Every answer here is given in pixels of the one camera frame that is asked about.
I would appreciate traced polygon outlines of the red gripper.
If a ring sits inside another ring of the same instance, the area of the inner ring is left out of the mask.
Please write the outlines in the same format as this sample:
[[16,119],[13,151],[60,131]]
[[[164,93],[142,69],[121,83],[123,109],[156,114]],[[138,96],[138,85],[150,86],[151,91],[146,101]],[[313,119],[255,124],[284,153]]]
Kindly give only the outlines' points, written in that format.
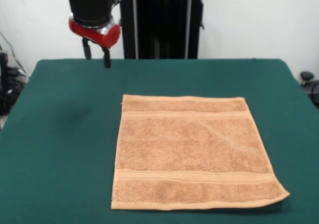
[[108,48],[114,46],[120,38],[121,29],[118,24],[110,22],[102,28],[86,28],[78,25],[73,19],[70,18],[69,27],[73,33],[83,37],[82,45],[86,59],[92,58],[91,49],[88,44],[88,41],[91,40],[102,47],[104,53],[104,66],[106,69],[111,68],[110,51]]

